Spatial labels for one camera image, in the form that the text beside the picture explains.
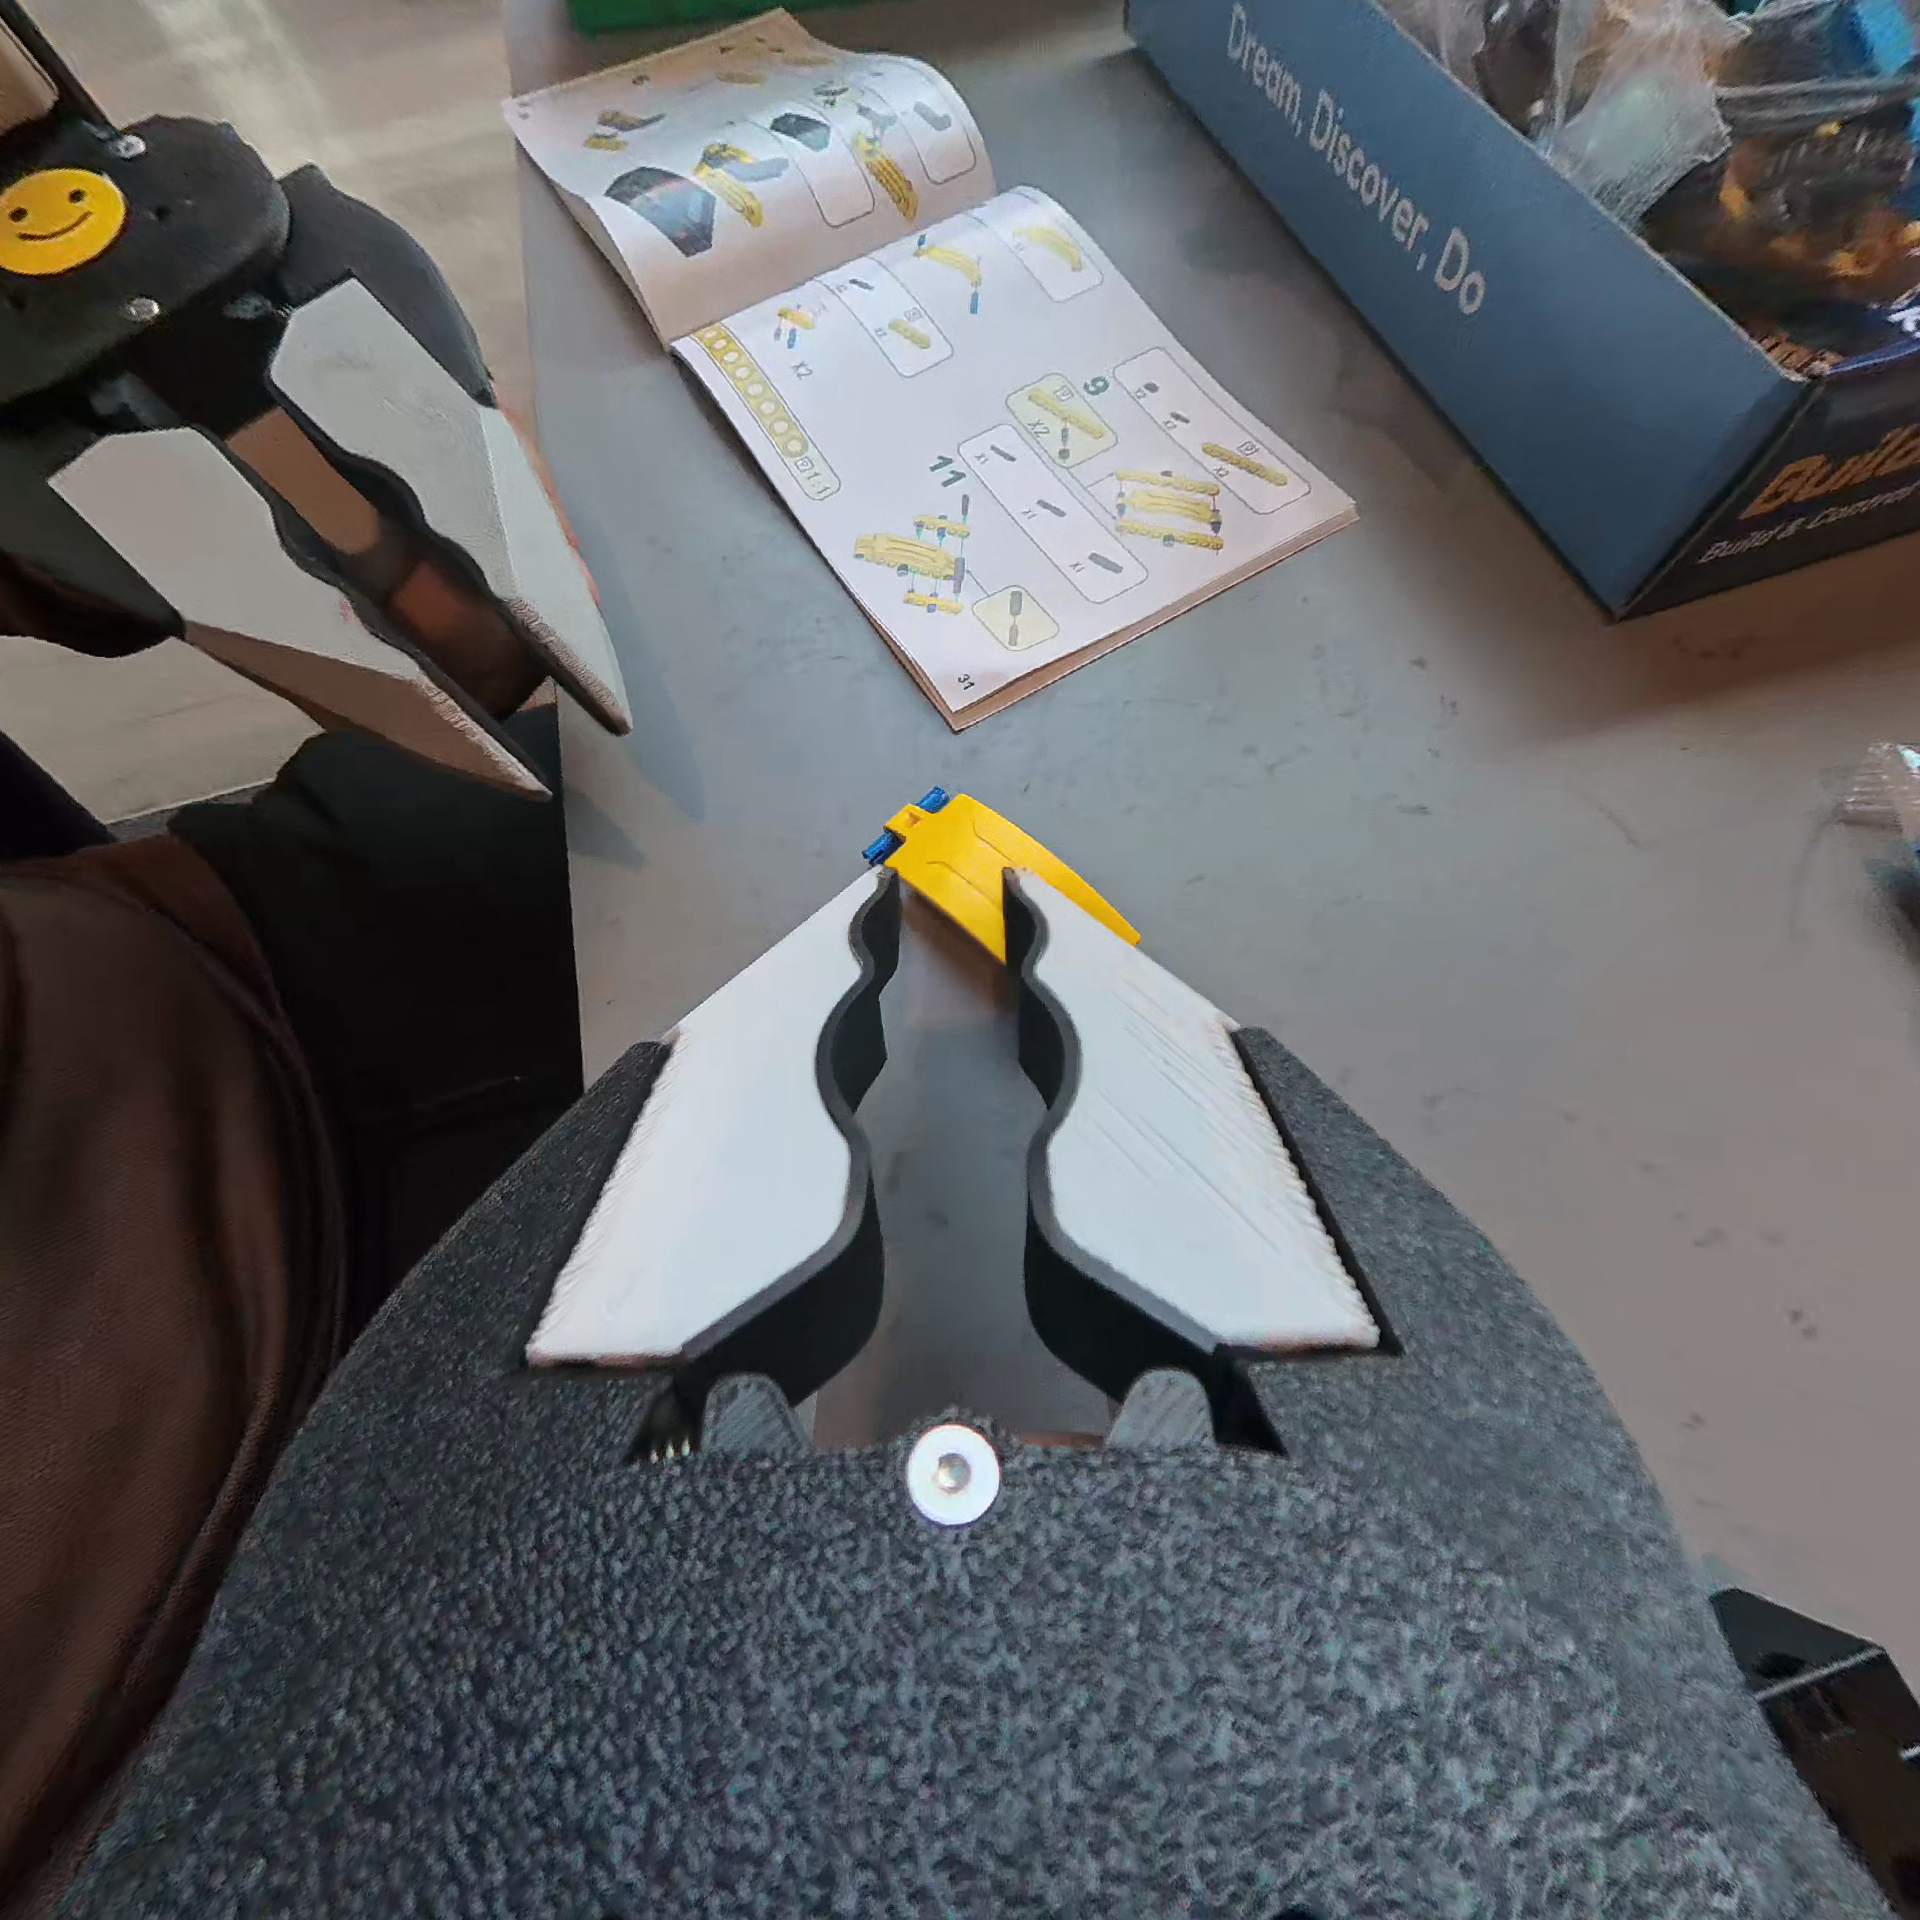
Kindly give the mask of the large white label parts bag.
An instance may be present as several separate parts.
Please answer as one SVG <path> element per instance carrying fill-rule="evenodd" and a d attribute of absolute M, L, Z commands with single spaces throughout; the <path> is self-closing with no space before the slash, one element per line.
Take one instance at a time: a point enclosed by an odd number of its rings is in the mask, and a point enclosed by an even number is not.
<path fill-rule="evenodd" d="M 1780 368 L 1916 340 L 1916 5 L 1627 5 L 1537 152 Z"/>

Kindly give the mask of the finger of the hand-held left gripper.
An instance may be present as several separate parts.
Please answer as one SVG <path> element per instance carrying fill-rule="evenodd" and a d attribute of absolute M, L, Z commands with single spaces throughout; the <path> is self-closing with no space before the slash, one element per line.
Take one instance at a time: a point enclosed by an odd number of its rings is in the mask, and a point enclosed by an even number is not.
<path fill-rule="evenodd" d="M 589 572 L 519 429 L 357 280 L 287 322 L 269 389 L 339 466 L 397 492 L 603 731 L 633 708 Z"/>
<path fill-rule="evenodd" d="M 375 736 L 529 800 L 551 789 L 211 435 L 97 440 L 51 490 L 173 611 L 183 639 L 328 729 Z"/>

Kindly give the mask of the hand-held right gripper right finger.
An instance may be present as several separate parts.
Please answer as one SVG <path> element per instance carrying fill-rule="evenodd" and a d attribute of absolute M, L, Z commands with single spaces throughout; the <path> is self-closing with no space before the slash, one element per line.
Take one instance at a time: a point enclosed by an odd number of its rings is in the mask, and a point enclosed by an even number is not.
<path fill-rule="evenodd" d="M 1242 1024 L 1035 872 L 1001 877 L 1026 1151 L 1024 1303 L 1108 1402 L 1195 1381 L 1263 1417 L 1253 1372 L 1380 1356 L 1386 1327 L 1259 1090 Z"/>

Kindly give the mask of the green plastic bin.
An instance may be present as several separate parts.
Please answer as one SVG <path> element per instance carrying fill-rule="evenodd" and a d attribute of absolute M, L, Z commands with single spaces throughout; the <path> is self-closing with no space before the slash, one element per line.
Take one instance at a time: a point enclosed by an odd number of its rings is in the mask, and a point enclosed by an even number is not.
<path fill-rule="evenodd" d="M 578 0 L 564 3 L 568 17 L 578 32 L 668 32 L 707 23 L 736 23 L 787 3 L 722 3 L 722 0 Z"/>

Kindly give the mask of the person's black pants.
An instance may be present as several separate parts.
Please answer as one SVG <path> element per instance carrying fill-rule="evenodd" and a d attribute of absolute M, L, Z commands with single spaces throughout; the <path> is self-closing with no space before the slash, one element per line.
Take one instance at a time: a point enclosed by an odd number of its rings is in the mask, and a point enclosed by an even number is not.
<path fill-rule="evenodd" d="M 252 931 L 332 1132 L 357 1339 L 586 1085 L 564 807 L 330 735 L 113 850 L 194 858 Z"/>

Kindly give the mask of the person's brown shirt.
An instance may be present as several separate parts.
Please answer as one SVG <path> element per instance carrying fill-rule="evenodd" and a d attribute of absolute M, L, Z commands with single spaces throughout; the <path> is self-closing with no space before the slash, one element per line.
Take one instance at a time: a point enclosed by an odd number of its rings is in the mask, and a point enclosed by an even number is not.
<path fill-rule="evenodd" d="M 7 865 L 5 1916 L 45 1916 L 106 1820 L 345 1307 L 330 1125 L 211 865 Z"/>

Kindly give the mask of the yellow panel brick blue pin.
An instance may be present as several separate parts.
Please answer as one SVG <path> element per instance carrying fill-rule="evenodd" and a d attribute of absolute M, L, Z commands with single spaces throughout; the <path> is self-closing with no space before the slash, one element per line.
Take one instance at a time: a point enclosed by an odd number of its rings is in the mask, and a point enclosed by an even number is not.
<path fill-rule="evenodd" d="M 1009 957 L 1005 872 L 1035 873 L 1093 922 L 1139 946 L 1139 928 L 1079 872 L 986 803 L 933 786 L 900 807 L 859 853 L 871 868 L 893 872 L 993 957 Z"/>

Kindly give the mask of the clear bag of small pins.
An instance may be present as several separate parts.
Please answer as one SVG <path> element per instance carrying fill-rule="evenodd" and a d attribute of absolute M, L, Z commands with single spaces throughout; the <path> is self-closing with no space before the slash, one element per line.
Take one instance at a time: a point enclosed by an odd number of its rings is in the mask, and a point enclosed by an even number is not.
<path fill-rule="evenodd" d="M 1834 819 L 1877 836 L 1880 853 L 1867 868 L 1893 909 L 1919 928 L 1919 746 L 1869 748 Z"/>

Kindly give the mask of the blue cardboard kit box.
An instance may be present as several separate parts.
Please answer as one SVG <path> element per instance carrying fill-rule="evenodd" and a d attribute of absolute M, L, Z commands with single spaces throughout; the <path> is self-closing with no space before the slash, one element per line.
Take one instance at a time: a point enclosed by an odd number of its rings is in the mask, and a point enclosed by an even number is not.
<path fill-rule="evenodd" d="M 1378 5 L 1124 23 L 1610 616 L 1916 535 L 1916 340 L 1785 372 Z"/>

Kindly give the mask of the black perforated block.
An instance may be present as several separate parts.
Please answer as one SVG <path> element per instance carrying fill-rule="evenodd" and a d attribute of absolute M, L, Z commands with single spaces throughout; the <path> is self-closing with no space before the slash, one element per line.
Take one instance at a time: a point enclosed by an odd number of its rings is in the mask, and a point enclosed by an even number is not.
<path fill-rule="evenodd" d="M 1919 1700 L 1889 1650 L 1743 1588 L 1720 1631 L 1787 1761 L 1858 1850 L 1919 1842 Z"/>

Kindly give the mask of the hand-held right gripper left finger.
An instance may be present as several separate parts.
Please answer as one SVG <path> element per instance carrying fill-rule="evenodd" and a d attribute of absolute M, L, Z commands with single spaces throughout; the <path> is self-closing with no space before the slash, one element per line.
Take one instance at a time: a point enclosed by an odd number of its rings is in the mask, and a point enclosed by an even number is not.
<path fill-rule="evenodd" d="M 693 1009 L 535 1324 L 535 1369 L 729 1377 L 804 1404 L 873 1335 L 873 1152 L 858 1112 L 888 1044 L 898 877 L 876 868 Z"/>

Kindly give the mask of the open instruction booklet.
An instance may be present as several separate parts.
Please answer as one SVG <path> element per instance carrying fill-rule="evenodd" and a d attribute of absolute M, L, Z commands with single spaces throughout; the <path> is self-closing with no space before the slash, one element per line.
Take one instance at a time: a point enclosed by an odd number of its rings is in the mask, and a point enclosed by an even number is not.
<path fill-rule="evenodd" d="M 955 731 L 1357 520 L 921 60 L 770 9 L 500 111 Z"/>

